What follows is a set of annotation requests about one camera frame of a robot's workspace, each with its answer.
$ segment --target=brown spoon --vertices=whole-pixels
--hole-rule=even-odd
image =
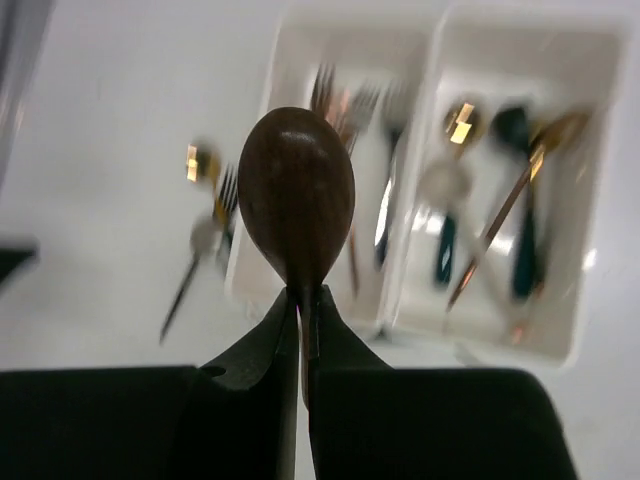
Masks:
[[[355,206],[353,170],[340,137],[308,110],[269,112],[242,150],[238,200],[249,235],[295,295],[306,354],[312,304]]]

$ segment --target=white tray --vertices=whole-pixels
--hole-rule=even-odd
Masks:
[[[336,64],[338,88],[357,88],[365,78],[382,88],[398,78],[419,85],[400,155],[404,168],[398,215],[383,273],[373,268],[373,236],[387,169],[387,145],[377,118],[353,154],[362,283],[357,302],[351,295],[346,249],[327,283],[341,314],[358,333],[368,337],[384,328],[395,340],[464,344],[488,363],[522,365],[522,360],[534,360],[559,366],[575,358],[581,285],[595,252],[589,240],[590,219],[624,40],[620,25],[573,12],[461,5],[444,14],[427,10],[365,15],[361,10],[303,7],[287,14],[273,49],[260,117],[279,106],[306,107],[321,62]],[[415,220],[410,215],[420,173],[446,152],[443,115],[466,95],[480,99],[487,121],[509,100],[523,98],[546,120],[577,105],[595,109],[580,144],[567,154],[549,156],[540,173],[537,228],[548,240],[546,288],[539,300],[523,307],[534,327],[517,347],[504,342],[504,323],[480,274],[445,314],[467,252],[458,242],[450,288],[434,288],[442,214],[421,211]],[[462,161],[474,176],[470,205],[480,234],[522,166],[489,138],[470,148]],[[516,204],[489,251],[505,291],[510,288],[521,207]],[[227,291],[265,308],[283,287],[241,219],[229,267]]]

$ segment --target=white surface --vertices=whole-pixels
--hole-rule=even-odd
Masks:
[[[518,101],[529,104],[533,118],[546,121],[583,106],[594,110],[594,118],[578,145],[566,153],[546,156],[537,180],[536,227],[546,240],[547,272],[541,297],[518,308],[518,318],[528,319],[524,340],[516,345],[511,342],[501,315],[504,308],[499,308],[481,275],[474,277],[446,313],[469,253],[457,242],[449,288],[430,285],[442,212],[428,206],[415,220],[405,222],[399,235],[405,243],[397,252],[404,262],[396,264],[400,272],[392,274],[390,290],[392,296],[400,295],[397,316],[392,316],[394,332],[414,338],[419,334],[432,339],[445,335],[448,342],[471,341],[472,348],[480,352],[498,352],[503,358],[493,361],[505,365],[530,366],[537,361],[558,367],[575,357],[584,320],[579,315],[587,270],[584,259],[596,248],[591,244],[589,227],[609,138],[609,106],[617,95],[616,73],[624,60],[623,33],[619,25],[610,25],[603,18],[549,15],[544,10],[459,7],[447,12],[432,42],[433,78],[426,81],[428,89],[435,92],[433,108],[429,103],[432,95],[425,95],[434,117],[423,158],[407,167],[403,179],[402,188],[409,190],[405,194],[409,199],[415,196],[424,165],[446,155],[442,119],[460,99],[477,103],[485,128],[501,107]],[[522,166],[496,148],[490,137],[485,135],[467,149],[461,160],[472,170],[469,206],[478,234],[491,222],[522,172]],[[510,295],[523,201],[521,195],[487,254],[502,279],[502,296]],[[404,208],[405,218],[412,219],[413,203]]]
[[[393,8],[410,3],[424,5]],[[532,3],[584,8],[586,0]],[[640,21],[635,0],[602,3]],[[2,368],[203,362],[248,330],[243,309],[223,299],[217,272],[204,269],[166,346],[157,345],[187,265],[189,229],[209,202],[184,180],[185,147],[211,135],[225,159],[237,158],[258,114],[283,6],[58,3],[0,197],[2,231],[42,243],[41,263],[0,298]],[[634,41],[634,79],[639,47]],[[535,372],[586,480],[640,478],[639,100],[628,82],[597,202],[582,353],[562,375]],[[397,366],[460,364],[447,350],[374,348]],[[306,480],[305,428],[301,417],[296,477]]]
[[[374,237],[389,163],[381,119],[383,99],[398,85],[409,91],[418,89],[433,23],[428,15],[363,17],[361,13],[345,15],[342,9],[321,15],[306,9],[289,12],[278,32],[265,81],[258,117],[277,107],[308,107],[321,62],[335,65],[336,97],[342,94],[349,102],[363,87],[381,92],[371,124],[358,135],[351,156],[356,184],[353,225],[360,282],[357,298],[351,286],[348,243],[326,278],[344,319],[365,338],[380,331],[386,309],[382,292],[387,269],[378,272],[374,268]],[[406,115],[409,124],[411,111]],[[404,163],[405,142],[400,142],[396,151],[399,163]],[[234,238],[228,290],[235,298],[256,302],[266,311],[284,284],[258,251],[242,221],[237,223]]]

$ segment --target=white table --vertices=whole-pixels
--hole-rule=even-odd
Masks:
[[[634,0],[601,3],[640,19]],[[2,233],[31,233],[42,246],[40,264],[1,299],[0,368],[201,363],[252,326],[207,267],[166,345],[157,341],[186,268],[191,224],[210,208],[207,194],[184,179],[186,145],[208,135],[224,159],[238,157],[284,5],[58,2],[0,198]],[[631,55],[639,78],[636,44]],[[629,141],[640,95],[631,82],[621,99],[598,202],[582,354],[567,373],[541,374],[580,473],[593,480],[640,478],[640,160]],[[397,366],[459,365],[444,351],[374,348]],[[300,479],[313,478],[305,423]]]

